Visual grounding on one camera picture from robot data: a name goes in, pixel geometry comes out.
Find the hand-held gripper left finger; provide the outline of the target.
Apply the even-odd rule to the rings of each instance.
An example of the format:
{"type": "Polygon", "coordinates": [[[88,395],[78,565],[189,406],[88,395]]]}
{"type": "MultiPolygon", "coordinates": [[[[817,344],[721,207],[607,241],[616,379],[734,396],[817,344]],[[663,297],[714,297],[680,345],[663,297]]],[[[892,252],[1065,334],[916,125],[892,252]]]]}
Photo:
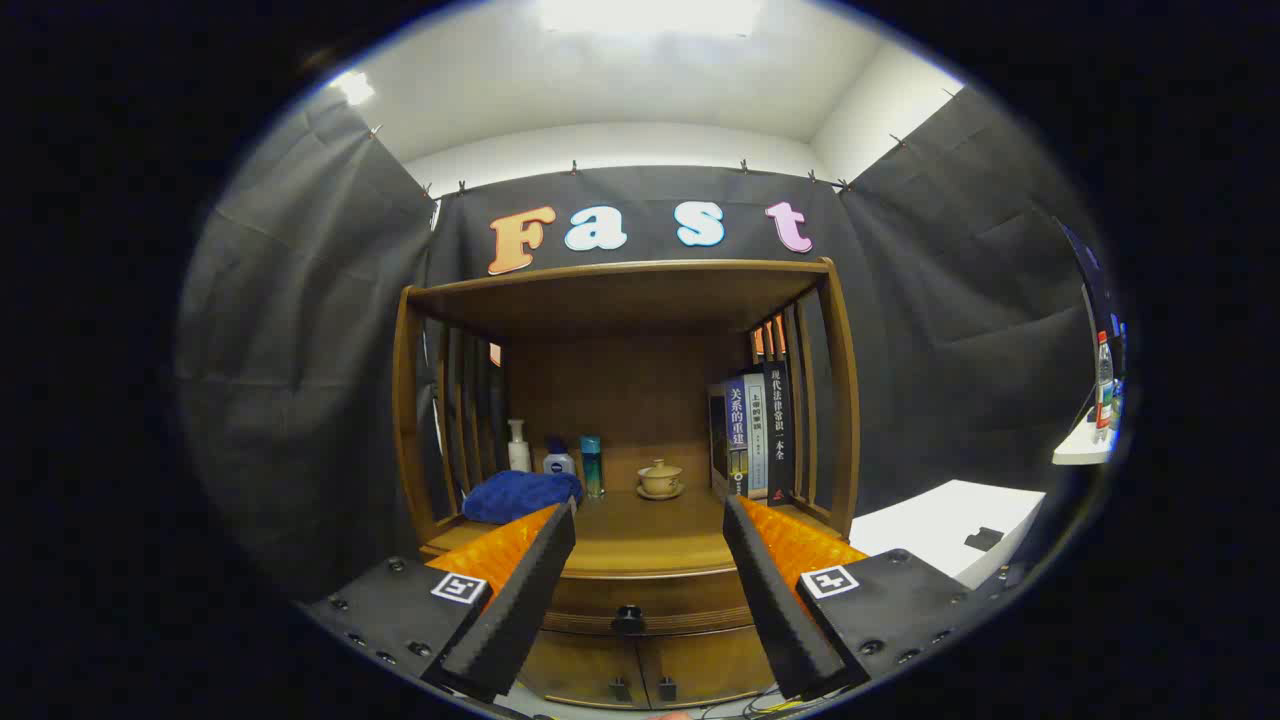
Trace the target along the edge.
{"type": "Polygon", "coordinates": [[[449,552],[449,568],[389,557],[301,611],[375,664],[490,702],[532,648],[575,542],[570,500],[449,552]]]}

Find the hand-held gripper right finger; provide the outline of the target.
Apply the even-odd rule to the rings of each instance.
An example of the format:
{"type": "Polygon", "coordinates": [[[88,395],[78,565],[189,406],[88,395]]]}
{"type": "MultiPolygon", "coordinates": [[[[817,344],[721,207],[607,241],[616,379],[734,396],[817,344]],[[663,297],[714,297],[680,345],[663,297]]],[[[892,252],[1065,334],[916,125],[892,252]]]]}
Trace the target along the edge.
{"type": "Polygon", "coordinates": [[[724,501],[724,541],[786,700],[878,682],[938,653],[993,607],[975,588],[901,548],[867,555],[746,498],[724,501]]]}

